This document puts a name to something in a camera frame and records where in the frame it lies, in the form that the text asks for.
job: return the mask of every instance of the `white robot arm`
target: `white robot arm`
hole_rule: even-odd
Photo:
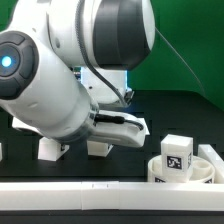
[[[70,68],[133,69],[154,35],[149,0],[19,0],[0,33],[0,106],[61,143],[141,147],[138,119],[101,111]]]

